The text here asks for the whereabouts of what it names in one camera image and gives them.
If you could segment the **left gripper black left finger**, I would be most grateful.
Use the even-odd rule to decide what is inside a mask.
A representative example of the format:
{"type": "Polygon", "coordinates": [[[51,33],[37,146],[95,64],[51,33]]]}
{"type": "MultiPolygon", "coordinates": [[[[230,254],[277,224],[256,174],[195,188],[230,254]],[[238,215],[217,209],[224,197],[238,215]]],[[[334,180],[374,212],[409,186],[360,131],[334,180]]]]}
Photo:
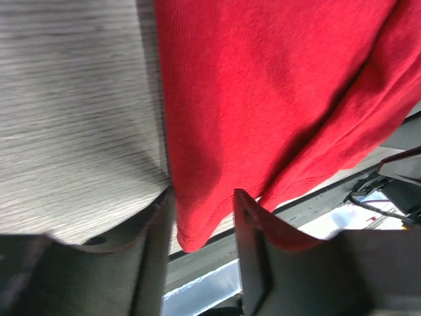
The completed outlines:
{"type": "Polygon", "coordinates": [[[82,245],[1,236],[2,315],[160,315],[175,214],[173,187],[82,245]]]}

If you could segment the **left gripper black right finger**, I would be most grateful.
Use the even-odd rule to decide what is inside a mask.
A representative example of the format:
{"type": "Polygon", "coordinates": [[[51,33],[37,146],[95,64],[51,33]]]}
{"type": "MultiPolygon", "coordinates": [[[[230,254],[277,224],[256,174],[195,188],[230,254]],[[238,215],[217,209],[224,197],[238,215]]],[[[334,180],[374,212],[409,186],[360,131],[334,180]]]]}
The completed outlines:
{"type": "Polygon", "coordinates": [[[305,234],[234,192],[246,315],[419,315],[420,231],[305,234]]]}

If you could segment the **red t shirt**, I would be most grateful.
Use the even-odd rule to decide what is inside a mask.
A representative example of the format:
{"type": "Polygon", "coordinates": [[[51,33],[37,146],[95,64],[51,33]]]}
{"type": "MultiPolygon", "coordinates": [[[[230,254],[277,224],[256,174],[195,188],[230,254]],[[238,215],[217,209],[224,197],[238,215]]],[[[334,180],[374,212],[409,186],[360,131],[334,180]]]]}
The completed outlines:
{"type": "Polygon", "coordinates": [[[178,242],[242,188],[268,211],[351,169],[420,101],[419,1],[156,1],[178,242]]]}

